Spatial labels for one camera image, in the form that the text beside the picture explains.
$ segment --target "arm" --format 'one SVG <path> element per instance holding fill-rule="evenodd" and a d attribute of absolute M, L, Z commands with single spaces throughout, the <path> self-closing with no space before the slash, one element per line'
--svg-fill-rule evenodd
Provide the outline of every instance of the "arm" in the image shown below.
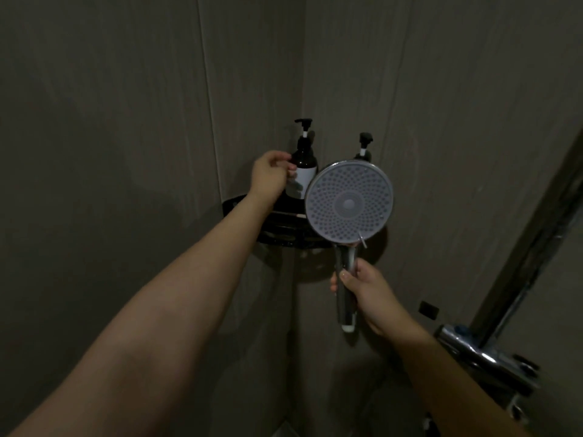
<path fill-rule="evenodd" d="M 223 318 L 263 220 L 295 168 L 289 158 L 273 151 L 256 161 L 247 197 L 122 308 L 12 437 L 155 430 Z"/>
<path fill-rule="evenodd" d="M 371 328 L 394 345 L 441 435 L 528 436 L 437 340 L 415 322 L 375 267 L 359 259 L 357 277 L 342 271 L 340 278 L 356 295 Z M 332 291 L 336 291 L 336 282 L 334 274 Z"/>

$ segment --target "person's right arm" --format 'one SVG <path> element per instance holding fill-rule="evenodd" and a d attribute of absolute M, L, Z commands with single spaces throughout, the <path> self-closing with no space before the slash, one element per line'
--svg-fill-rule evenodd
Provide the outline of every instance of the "person's right arm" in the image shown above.
<path fill-rule="evenodd" d="M 356 295 L 359 308 L 372 329 L 396 348 L 441 435 L 529 435 L 409 315 L 375 267 L 358 259 L 356 269 L 356 277 L 342 271 L 340 279 Z M 336 291 L 336 283 L 336 274 L 333 274 L 332 291 Z"/>

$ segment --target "bottle label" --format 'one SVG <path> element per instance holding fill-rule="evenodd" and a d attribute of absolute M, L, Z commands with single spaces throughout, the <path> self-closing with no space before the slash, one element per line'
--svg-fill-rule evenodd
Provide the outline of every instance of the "bottle label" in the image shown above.
<path fill-rule="evenodd" d="M 286 185 L 286 194 L 290 198 L 303 199 L 308 190 L 310 181 L 316 176 L 317 167 L 312 168 L 298 168 L 296 170 L 297 176 L 293 179 L 288 179 Z"/>

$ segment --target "person's left hand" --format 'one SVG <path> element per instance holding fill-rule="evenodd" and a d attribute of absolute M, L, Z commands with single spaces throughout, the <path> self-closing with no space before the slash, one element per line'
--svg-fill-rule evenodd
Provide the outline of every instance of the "person's left hand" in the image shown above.
<path fill-rule="evenodd" d="M 289 153 L 272 150 L 255 161 L 248 195 L 271 207 L 285 188 L 288 178 L 295 176 L 297 167 L 289 162 L 291 158 Z"/>

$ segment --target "hand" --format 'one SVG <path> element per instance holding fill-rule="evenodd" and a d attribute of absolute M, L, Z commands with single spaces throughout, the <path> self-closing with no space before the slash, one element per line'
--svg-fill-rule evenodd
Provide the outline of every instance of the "hand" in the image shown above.
<path fill-rule="evenodd" d="M 273 206 L 288 178 L 295 176 L 297 167 L 289 162 L 291 158 L 289 153 L 272 150 L 255 161 L 249 195 L 255 196 L 269 207 Z"/>
<path fill-rule="evenodd" d="M 356 276 L 343 270 L 340 279 L 356 296 L 364 318 L 376 334 L 390 338 L 393 329 L 400 328 L 404 323 L 414 323 L 381 272 L 364 259 L 359 257 L 356 260 Z M 332 273 L 330 289 L 334 292 L 338 289 L 336 272 Z"/>

